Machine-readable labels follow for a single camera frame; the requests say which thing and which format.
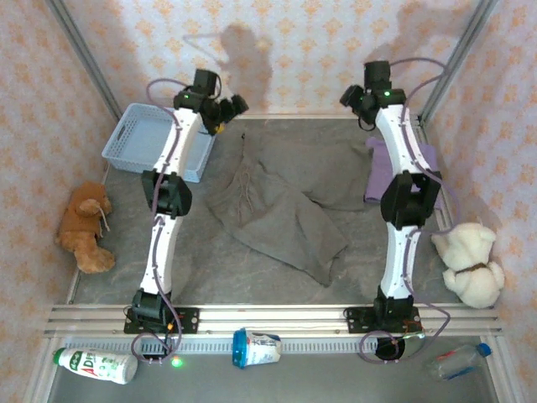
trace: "white teddy bear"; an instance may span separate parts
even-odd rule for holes
[[[472,308],[493,306],[503,288],[502,268],[488,261],[495,240],[494,231],[476,222],[465,222],[448,234],[431,236],[448,267],[444,272],[447,289]]]

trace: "white plastic bottle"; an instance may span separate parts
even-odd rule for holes
[[[130,382],[138,369],[138,360],[132,354],[95,348],[60,348],[54,354],[54,362],[75,374],[120,385]]]
[[[427,364],[429,374],[436,380],[450,380],[468,374],[487,362],[492,350],[486,343],[465,344],[436,357]]]

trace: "brown teddy bear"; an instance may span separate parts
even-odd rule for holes
[[[112,204],[101,183],[87,181],[71,195],[56,243],[75,254],[78,268],[84,273],[109,271],[115,264],[113,254],[96,243],[102,238],[101,218],[110,230],[105,215],[111,211]]]

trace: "blue plastic basket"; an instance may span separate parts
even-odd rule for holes
[[[132,103],[107,142],[102,157],[118,170],[142,173],[152,170],[162,153],[173,120],[162,109]],[[192,143],[186,161],[184,180],[199,182],[215,137],[202,126]]]

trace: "green bottle cap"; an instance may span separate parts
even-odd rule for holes
[[[56,365],[59,365],[60,364],[60,356],[61,354],[65,351],[65,348],[59,348],[58,350],[56,350],[56,352],[54,353],[54,364]]]

